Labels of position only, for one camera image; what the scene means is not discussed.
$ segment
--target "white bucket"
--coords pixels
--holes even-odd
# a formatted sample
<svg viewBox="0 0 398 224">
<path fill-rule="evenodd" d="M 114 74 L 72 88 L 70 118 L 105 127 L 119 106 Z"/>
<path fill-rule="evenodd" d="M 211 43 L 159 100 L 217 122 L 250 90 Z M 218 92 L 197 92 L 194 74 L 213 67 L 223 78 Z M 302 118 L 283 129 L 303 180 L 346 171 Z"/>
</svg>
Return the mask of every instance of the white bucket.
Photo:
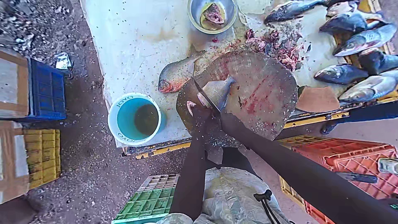
<svg viewBox="0 0 398 224">
<path fill-rule="evenodd" d="M 158 112 L 158 125 L 150 135 L 143 134 L 135 125 L 137 110 L 147 104 L 155 106 Z M 131 92 L 114 101 L 108 114 L 108 126 L 119 142 L 131 146 L 142 145 L 151 140 L 156 133 L 166 126 L 166 116 L 150 96 Z"/>
</svg>

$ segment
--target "red crate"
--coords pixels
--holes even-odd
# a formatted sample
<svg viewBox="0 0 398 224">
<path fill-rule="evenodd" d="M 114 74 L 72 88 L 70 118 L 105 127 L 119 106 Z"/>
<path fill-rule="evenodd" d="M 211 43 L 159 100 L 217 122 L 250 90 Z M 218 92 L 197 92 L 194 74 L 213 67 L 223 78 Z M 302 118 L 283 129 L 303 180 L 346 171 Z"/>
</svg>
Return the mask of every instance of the red crate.
<svg viewBox="0 0 398 224">
<path fill-rule="evenodd" d="M 397 157 L 394 146 L 369 141 L 330 139 L 292 148 L 293 151 L 319 163 L 331 171 L 370 174 L 378 177 L 375 184 L 352 182 L 376 199 L 398 193 L 398 176 L 380 173 L 379 158 Z"/>
<path fill-rule="evenodd" d="M 332 220 L 326 217 L 322 212 L 316 209 L 314 206 L 310 205 L 307 201 L 305 202 L 305 211 L 311 217 L 313 217 L 317 222 L 322 224 L 335 224 Z"/>
</svg>

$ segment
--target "plastic crate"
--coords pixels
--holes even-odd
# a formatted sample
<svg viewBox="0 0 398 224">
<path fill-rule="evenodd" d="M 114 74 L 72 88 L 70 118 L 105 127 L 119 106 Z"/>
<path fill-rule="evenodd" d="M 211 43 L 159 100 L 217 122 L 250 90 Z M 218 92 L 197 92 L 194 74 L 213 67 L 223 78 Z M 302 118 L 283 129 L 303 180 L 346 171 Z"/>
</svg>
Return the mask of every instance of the plastic crate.
<svg viewBox="0 0 398 224">
<path fill-rule="evenodd" d="M 291 138 L 284 138 L 284 139 L 278 140 L 278 142 L 282 146 L 290 149 L 293 146 L 298 146 L 298 145 L 303 145 L 303 144 L 307 144 L 307 143 L 323 141 L 323 140 L 327 140 L 327 139 L 330 139 L 330 138 L 313 137 L 313 136 L 309 136 L 309 135 L 300 135 L 300 136 L 295 136 L 295 137 L 291 137 Z"/>
<path fill-rule="evenodd" d="M 149 176 L 112 224 L 143 224 L 165 217 L 170 212 L 178 177 L 179 174 Z"/>
<path fill-rule="evenodd" d="M 305 200 L 281 176 L 279 182 L 282 192 L 305 210 Z"/>
<path fill-rule="evenodd" d="M 66 118 L 62 71 L 29 59 L 29 115 L 20 121 Z"/>
<path fill-rule="evenodd" d="M 59 178 L 60 132 L 59 130 L 23 130 L 27 163 L 29 168 L 29 189 Z"/>
<path fill-rule="evenodd" d="M 310 205 L 308 202 L 305 202 L 305 211 L 307 214 L 312 216 L 317 222 L 320 224 L 335 224 L 332 220 L 330 220 L 327 216 L 325 216 L 318 209 Z"/>
<path fill-rule="evenodd" d="M 351 181 L 376 199 L 398 193 L 398 176 L 377 169 L 380 158 L 397 157 L 394 146 L 368 141 L 330 139 L 293 147 L 293 150 L 331 171 L 370 174 L 378 177 L 375 184 Z"/>
</svg>

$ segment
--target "black strap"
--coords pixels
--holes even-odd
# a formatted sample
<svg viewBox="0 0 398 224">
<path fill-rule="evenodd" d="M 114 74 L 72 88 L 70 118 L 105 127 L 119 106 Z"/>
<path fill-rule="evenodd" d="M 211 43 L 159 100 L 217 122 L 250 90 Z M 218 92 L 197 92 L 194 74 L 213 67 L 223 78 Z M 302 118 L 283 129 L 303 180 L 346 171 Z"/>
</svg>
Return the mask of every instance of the black strap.
<svg viewBox="0 0 398 224">
<path fill-rule="evenodd" d="M 261 201 L 261 204 L 263 205 L 265 213 L 267 214 L 269 220 L 271 221 L 271 224 L 275 224 L 275 223 L 269 214 L 272 215 L 273 219 L 276 221 L 277 224 L 281 224 L 268 205 L 268 201 L 271 201 L 271 195 L 272 195 L 272 191 L 268 189 L 263 194 L 254 194 L 253 196 L 257 201 Z"/>
</svg>

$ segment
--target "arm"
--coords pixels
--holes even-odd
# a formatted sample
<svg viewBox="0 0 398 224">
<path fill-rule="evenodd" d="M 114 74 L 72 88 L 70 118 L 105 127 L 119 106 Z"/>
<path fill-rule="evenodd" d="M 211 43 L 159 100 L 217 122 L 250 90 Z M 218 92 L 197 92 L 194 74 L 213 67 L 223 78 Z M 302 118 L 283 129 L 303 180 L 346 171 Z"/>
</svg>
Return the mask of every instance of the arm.
<svg viewBox="0 0 398 224">
<path fill-rule="evenodd" d="M 221 124 L 335 223 L 397 223 L 398 212 L 388 205 L 301 154 L 255 134 L 234 115 L 222 114 Z"/>
<path fill-rule="evenodd" d="M 202 137 L 205 135 L 205 125 L 203 120 L 208 119 L 210 114 L 194 107 L 193 115 L 196 118 L 197 127 L 181 169 L 170 213 L 183 213 L 195 221 L 202 211 L 205 190 L 205 138 Z"/>
</svg>

